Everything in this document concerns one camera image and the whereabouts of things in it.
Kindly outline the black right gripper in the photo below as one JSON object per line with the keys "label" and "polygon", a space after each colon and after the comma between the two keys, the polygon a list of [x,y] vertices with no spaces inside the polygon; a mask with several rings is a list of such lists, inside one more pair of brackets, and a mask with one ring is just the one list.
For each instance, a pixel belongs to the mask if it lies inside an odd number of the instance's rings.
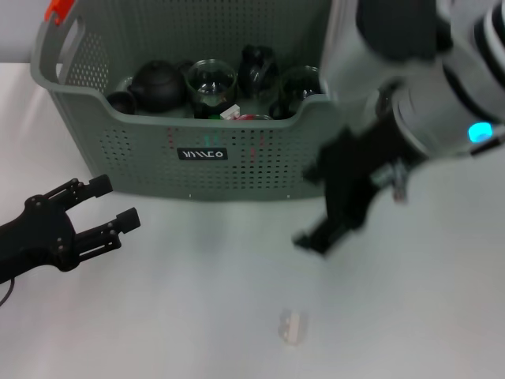
{"label": "black right gripper", "polygon": [[327,216],[312,230],[295,235],[293,244],[321,257],[329,256],[364,223],[369,204],[379,191],[371,176],[398,162],[410,165],[410,145],[393,116],[380,118],[358,136],[344,128],[303,170],[305,182],[324,185]]}

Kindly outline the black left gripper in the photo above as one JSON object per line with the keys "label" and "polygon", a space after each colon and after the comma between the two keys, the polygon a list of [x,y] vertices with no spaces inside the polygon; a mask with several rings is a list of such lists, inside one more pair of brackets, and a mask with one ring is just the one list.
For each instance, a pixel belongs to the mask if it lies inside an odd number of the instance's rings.
{"label": "black left gripper", "polygon": [[18,217],[1,225],[1,282],[43,265],[68,272],[81,262],[121,248],[119,235],[140,227],[135,208],[78,234],[66,215],[83,201],[112,191],[109,177],[103,174],[88,184],[73,178],[44,196],[27,199]]}

